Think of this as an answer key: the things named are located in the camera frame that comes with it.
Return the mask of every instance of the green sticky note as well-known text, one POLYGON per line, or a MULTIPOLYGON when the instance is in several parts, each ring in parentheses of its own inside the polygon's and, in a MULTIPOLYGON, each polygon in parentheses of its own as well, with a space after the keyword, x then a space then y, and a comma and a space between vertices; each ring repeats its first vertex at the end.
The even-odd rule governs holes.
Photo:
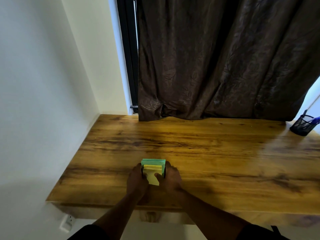
POLYGON ((165 175, 166 160, 165 159, 142 159, 141 165, 160 165, 162 166, 162 176, 165 175))

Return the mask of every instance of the curtain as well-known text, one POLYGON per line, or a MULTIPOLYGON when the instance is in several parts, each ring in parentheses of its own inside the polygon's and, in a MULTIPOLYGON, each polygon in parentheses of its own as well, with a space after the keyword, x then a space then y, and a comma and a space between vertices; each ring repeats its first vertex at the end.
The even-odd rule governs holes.
POLYGON ((320 0, 137 0, 140 121, 291 121, 320 74, 320 0))

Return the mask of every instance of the power outlet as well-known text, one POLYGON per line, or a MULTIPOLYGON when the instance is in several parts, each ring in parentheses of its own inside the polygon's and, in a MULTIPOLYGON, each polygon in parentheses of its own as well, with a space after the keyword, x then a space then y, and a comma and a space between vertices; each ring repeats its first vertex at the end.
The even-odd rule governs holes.
POLYGON ((76 219, 73 216, 66 214, 62 219, 59 229, 68 233, 72 229, 75 221, 76 219))

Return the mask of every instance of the stack of sticky notes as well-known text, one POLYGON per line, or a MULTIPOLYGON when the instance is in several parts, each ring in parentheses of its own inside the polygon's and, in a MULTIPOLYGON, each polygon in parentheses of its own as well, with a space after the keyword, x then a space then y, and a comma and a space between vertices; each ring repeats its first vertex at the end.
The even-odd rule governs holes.
POLYGON ((149 184, 159 185, 159 181, 155 177, 155 173, 159 173, 162 176, 165 174, 165 159, 143 159, 141 161, 142 171, 146 174, 146 178, 149 184))

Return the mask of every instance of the black shirt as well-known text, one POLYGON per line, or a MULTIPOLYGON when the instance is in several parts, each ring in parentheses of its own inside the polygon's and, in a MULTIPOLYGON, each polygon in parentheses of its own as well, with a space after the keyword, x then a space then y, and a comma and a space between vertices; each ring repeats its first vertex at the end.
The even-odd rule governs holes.
MULTIPOLYGON (((77 231, 68 240, 78 239, 94 239, 94 240, 109 240, 108 235, 101 227, 96 225, 86 225, 77 231)), ((278 233, 274 233, 266 228, 257 225, 247 225, 239 233, 236 240, 288 240, 278 233)))

